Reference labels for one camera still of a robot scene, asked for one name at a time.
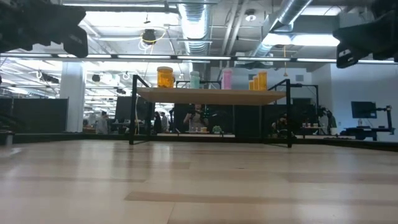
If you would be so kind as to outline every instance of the shelf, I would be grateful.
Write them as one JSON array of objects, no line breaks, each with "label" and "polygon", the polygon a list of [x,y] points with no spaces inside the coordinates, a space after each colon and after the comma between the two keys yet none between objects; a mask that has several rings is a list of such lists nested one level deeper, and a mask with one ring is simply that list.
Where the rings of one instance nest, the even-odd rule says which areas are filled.
[{"label": "shelf", "polygon": [[286,96],[282,91],[137,88],[144,99],[156,103],[206,105],[267,105]]}]

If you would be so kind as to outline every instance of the pink bottle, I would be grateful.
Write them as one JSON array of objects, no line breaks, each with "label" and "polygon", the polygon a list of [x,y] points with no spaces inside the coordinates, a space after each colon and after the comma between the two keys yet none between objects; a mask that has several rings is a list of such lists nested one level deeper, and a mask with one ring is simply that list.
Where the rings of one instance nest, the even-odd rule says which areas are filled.
[{"label": "pink bottle", "polygon": [[224,68],[222,77],[223,79],[221,81],[221,89],[223,90],[232,89],[232,69]]}]

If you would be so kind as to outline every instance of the wooden floor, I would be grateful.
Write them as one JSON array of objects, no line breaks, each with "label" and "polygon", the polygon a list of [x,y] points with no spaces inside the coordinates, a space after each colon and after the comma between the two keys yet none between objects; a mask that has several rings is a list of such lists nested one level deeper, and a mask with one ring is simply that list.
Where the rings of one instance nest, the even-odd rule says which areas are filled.
[{"label": "wooden floor", "polygon": [[0,149],[1,224],[398,223],[398,154],[64,141]]}]

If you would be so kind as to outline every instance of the white column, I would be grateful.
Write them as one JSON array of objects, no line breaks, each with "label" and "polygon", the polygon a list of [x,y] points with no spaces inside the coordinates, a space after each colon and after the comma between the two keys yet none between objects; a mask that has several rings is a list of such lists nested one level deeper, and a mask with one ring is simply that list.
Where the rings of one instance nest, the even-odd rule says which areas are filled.
[{"label": "white column", "polygon": [[69,99],[67,131],[83,131],[86,70],[83,62],[63,62],[60,98]]}]

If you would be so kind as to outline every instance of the monitor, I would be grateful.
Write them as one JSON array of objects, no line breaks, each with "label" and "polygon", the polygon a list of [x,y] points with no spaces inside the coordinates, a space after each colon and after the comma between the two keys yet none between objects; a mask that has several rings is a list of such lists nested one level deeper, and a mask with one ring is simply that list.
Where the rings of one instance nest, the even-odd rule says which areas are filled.
[{"label": "monitor", "polygon": [[351,102],[353,118],[377,118],[374,102]]}]

